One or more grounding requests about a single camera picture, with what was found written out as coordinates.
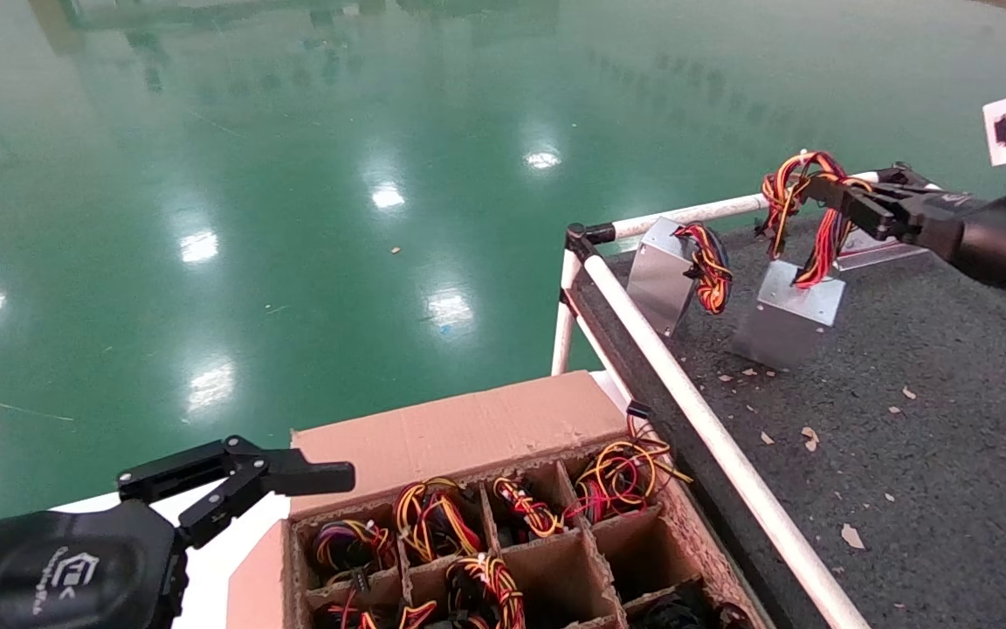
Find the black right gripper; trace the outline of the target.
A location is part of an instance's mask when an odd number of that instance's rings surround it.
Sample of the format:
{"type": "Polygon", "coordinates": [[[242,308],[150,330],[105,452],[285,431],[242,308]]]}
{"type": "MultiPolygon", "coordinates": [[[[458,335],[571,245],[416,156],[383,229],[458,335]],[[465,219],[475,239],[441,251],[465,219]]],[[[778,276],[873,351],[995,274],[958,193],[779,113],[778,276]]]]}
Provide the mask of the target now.
{"type": "Polygon", "coordinates": [[[914,243],[968,278],[1006,291],[1006,196],[986,202],[923,195],[923,184],[833,176],[811,176],[803,187],[803,199],[826,208],[828,242],[843,243],[857,227],[876,240],[914,243]]]}

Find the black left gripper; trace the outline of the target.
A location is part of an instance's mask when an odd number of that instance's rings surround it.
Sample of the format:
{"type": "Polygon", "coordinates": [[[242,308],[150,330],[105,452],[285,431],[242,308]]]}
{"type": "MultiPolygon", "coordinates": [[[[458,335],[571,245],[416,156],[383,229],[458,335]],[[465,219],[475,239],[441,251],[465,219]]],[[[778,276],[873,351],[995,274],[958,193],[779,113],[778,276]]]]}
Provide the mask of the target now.
{"type": "Polygon", "coordinates": [[[114,508],[0,519],[0,628],[168,628],[183,609],[188,547],[202,549],[268,494],[345,494],[355,483],[351,462],[231,435],[124,471],[127,502],[114,508]],[[178,529],[142,504],[215,481],[178,529]]]}

